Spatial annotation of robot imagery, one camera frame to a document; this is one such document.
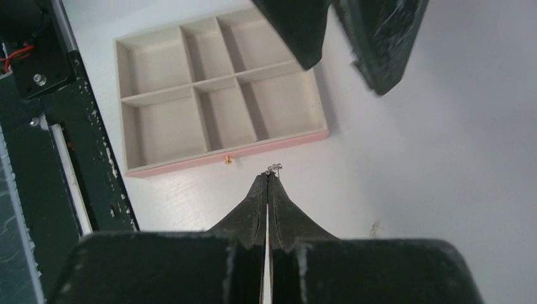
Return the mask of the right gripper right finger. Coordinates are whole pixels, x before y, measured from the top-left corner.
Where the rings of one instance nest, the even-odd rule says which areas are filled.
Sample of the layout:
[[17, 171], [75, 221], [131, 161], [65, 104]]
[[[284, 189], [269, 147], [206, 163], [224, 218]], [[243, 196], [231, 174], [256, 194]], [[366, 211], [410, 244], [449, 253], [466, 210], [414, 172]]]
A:
[[337, 241], [288, 196], [275, 173], [267, 175], [268, 241], [271, 250], [291, 251], [302, 241]]

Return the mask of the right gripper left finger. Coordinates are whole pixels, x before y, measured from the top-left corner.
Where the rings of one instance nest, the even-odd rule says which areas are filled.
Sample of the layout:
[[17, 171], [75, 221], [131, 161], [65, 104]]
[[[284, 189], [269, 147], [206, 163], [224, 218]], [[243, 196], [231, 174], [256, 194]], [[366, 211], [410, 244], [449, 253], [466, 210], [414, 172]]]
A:
[[257, 175], [242, 201], [225, 215], [208, 233], [226, 238], [237, 251], [266, 249], [267, 177]]

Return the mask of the small crystal earring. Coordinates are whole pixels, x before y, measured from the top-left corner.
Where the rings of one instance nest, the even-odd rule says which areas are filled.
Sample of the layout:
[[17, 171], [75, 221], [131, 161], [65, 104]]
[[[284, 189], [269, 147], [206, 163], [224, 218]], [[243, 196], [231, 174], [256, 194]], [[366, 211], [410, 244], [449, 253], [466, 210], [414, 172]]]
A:
[[275, 173], [276, 175], [279, 175], [279, 171], [282, 170], [282, 164], [281, 163], [274, 163], [267, 167], [265, 173]]

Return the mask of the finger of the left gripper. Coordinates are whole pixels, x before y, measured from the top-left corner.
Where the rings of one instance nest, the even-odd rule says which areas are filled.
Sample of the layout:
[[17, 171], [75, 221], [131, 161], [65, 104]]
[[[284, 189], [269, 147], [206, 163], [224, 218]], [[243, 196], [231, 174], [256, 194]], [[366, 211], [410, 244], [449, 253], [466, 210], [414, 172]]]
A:
[[376, 95], [402, 80], [427, 5], [423, 0], [333, 2], [351, 44], [352, 65]]
[[327, 14], [325, 0], [252, 0], [279, 34], [302, 69], [313, 68], [322, 58]]

